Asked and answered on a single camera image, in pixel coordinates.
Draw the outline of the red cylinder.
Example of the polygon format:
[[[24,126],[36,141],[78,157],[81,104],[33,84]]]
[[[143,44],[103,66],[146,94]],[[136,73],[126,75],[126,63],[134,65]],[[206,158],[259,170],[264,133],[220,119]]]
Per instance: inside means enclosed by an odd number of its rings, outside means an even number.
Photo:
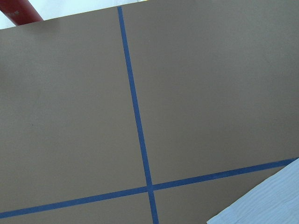
[[[43,21],[28,0],[0,0],[0,11],[16,26]]]

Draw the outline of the light blue button shirt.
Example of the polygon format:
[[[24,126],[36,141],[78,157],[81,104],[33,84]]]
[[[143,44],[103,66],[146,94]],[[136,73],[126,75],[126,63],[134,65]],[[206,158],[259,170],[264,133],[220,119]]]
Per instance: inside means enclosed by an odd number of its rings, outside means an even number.
[[[262,183],[207,221],[208,224],[297,224],[299,160]]]

